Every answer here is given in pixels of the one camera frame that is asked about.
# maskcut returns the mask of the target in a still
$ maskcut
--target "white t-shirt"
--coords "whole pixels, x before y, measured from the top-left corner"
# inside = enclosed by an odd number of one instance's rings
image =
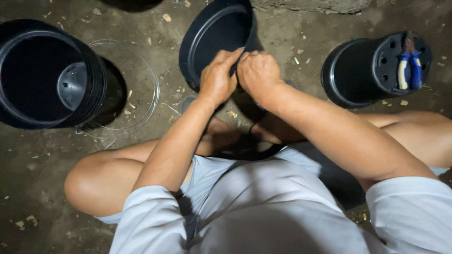
[[[124,204],[110,253],[452,253],[452,190],[400,177],[366,194],[378,236],[349,220],[311,172],[282,160],[247,164],[213,188],[186,242],[178,203],[162,186],[135,190]]]

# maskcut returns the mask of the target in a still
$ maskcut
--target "blue pliers handle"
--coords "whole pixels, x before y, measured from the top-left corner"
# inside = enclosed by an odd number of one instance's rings
[[[397,71],[397,79],[399,81],[399,89],[405,90],[408,87],[411,90],[419,89],[422,87],[422,66],[419,60],[421,52],[414,49],[412,37],[408,42],[405,42],[407,48],[402,54],[399,55],[399,69]],[[411,77],[408,84],[407,69],[410,66]]]

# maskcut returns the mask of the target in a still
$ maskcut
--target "person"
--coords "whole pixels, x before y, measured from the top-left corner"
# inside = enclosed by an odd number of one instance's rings
[[[242,51],[216,55],[162,139],[89,155],[68,174],[75,208],[119,222],[110,253],[452,253],[452,191],[436,176],[452,165],[452,121],[356,115],[285,84],[271,55]],[[296,144],[257,162],[207,157],[240,137],[211,119],[236,77],[269,111],[251,133]],[[352,177],[375,232],[330,191]]]

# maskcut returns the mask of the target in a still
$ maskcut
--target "dirt floor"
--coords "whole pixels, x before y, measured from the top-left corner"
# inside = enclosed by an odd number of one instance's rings
[[[126,12],[106,3],[125,3]],[[160,100],[154,115],[133,135],[117,139],[112,148],[140,141],[158,139],[177,119],[168,105],[194,94],[179,71],[179,47],[185,32],[205,2],[191,0],[190,8],[164,1],[154,8],[128,6],[128,0],[2,0],[0,22],[12,19],[39,19],[90,43],[114,39],[144,47],[160,82]],[[392,32],[411,29],[423,35],[433,50],[434,61],[427,81],[428,88],[402,98],[389,99],[358,110],[365,113],[396,113],[407,109],[430,110],[452,118],[452,2],[448,0],[379,0],[360,13],[350,15],[309,13],[275,9],[256,11],[259,37],[264,48],[273,54],[282,77],[293,80],[296,87],[327,100],[320,84],[320,69],[328,54],[339,44],[353,38],[379,38]],[[171,22],[162,16],[169,14]],[[300,62],[297,65],[293,58]],[[130,69],[123,75],[128,85],[147,82],[149,71],[133,69],[134,62],[124,59]],[[140,88],[135,103],[150,101],[152,88]],[[238,117],[226,112],[232,110]],[[252,125],[230,101],[218,116],[244,132]],[[125,124],[130,118],[124,118]],[[105,149],[108,140],[76,134],[75,129],[24,131],[0,124],[0,253],[107,253],[116,226],[76,211],[67,203],[63,183],[69,170],[84,156]],[[448,177],[443,180],[450,183]],[[362,220],[359,208],[356,220]],[[33,215],[38,224],[26,221]],[[17,225],[24,221],[24,229]]]

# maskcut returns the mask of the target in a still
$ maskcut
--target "leg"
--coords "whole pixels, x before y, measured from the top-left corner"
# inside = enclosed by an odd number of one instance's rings
[[[430,167],[452,166],[452,121],[440,114],[408,111],[394,115],[360,114],[402,144]],[[305,137],[274,115],[268,115],[251,129],[264,141],[282,144],[306,141]]]
[[[240,131],[212,118],[195,154],[209,156],[229,146]],[[143,164],[159,141],[146,141],[123,149],[101,151],[81,159],[69,172],[65,194],[69,203],[84,213],[104,217],[122,212],[122,207]],[[184,180],[190,179],[192,166]]]

